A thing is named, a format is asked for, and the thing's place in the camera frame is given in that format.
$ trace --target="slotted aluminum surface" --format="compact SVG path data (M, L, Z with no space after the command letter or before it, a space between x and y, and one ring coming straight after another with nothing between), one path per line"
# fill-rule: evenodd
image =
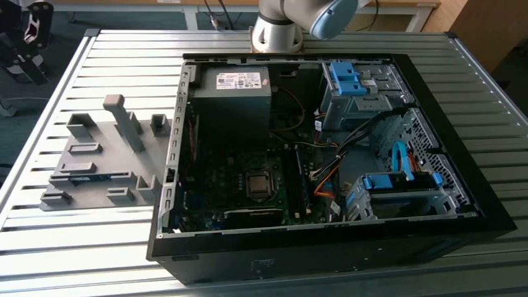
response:
M145 260L152 207L41 212L72 113L104 121L121 93L137 119L172 117L182 53L246 52L245 32L101 31L85 37L1 189L0 293L12 296L520 294L528 270L528 125L457 40L441 34L305 36L309 53L405 53L513 216L518 230L429 264L185 288Z

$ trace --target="floor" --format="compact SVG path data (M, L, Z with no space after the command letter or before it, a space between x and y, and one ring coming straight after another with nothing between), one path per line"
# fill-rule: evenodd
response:
M84 31L88 28L129 29L129 30L184 30L185 19L177 12L78 12L76 22L69 23L70 15L57 12L53 16L52 40L49 48L42 52L46 63L49 83L34 86L32 84L13 84L12 79L0 72L0 97L21 98L10 100L18 110L16 117L0 118L0 165L5 168L12 164L24 146L25 139L33 129L40 112L45 107L46 98L54 90L61 73L66 68ZM217 17L220 26L224 17ZM254 23L256 14L232 13L230 18L236 21L234 29L245 30ZM200 29L212 29L209 17L197 15ZM493 77L505 86L505 91L516 101L521 110L528 112L528 100L525 97L525 85L528 84L528 57L524 52L513 50L502 64L493 72Z

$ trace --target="blue drive bracket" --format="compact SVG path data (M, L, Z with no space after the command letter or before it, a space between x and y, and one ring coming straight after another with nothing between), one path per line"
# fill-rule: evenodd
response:
M433 172L432 173L432 179L434 180L437 187L441 187L444 185L444 178L440 175L440 173Z
M362 186L365 190L392 189L393 184L386 174L373 174L362 178Z
M340 95L365 95L366 89L361 86L358 75L350 62L330 62L332 78L337 84Z

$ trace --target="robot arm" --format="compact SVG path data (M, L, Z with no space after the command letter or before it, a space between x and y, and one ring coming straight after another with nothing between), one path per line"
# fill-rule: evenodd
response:
M301 28L321 40L346 27L357 0L261 0L252 46L264 53L292 53L301 48Z

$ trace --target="ventilation grille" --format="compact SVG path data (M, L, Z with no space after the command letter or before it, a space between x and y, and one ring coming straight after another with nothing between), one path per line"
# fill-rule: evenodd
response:
M442 155L428 153L429 149L438 147L436 140L428 133L422 125L422 116L417 110L410 110L405 116L393 117L378 125L372 138L373 147L378 149L381 166L386 171L392 170L392 145L400 140L412 149L412 154L417 158L417 163L422 171L434 171L444 178L444 188L454 191L453 195L460 205L469 203L461 184L453 175L453 169Z

